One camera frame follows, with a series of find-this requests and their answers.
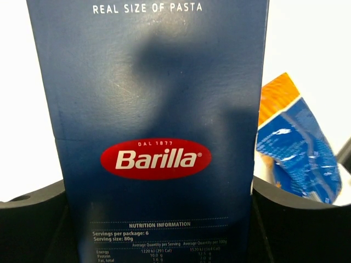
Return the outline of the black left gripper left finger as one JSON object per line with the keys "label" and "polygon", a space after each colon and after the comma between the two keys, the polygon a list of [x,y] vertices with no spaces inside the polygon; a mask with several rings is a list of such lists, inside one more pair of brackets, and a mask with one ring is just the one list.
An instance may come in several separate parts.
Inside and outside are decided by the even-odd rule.
{"label": "black left gripper left finger", "polygon": [[62,181],[1,203],[1,262],[78,261]]}

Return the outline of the blue Barilla pasta box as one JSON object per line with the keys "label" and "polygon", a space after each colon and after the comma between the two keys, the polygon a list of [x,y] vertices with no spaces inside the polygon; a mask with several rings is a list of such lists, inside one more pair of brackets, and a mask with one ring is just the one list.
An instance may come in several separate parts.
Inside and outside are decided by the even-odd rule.
{"label": "blue Barilla pasta box", "polygon": [[80,262],[245,262],[268,1],[28,1]]}

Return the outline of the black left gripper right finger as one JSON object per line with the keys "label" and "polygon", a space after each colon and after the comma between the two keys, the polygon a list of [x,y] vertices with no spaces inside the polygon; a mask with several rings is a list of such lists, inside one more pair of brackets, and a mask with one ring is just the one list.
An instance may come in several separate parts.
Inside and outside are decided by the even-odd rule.
{"label": "black left gripper right finger", "polygon": [[350,262],[350,206],[253,179],[247,262]]}

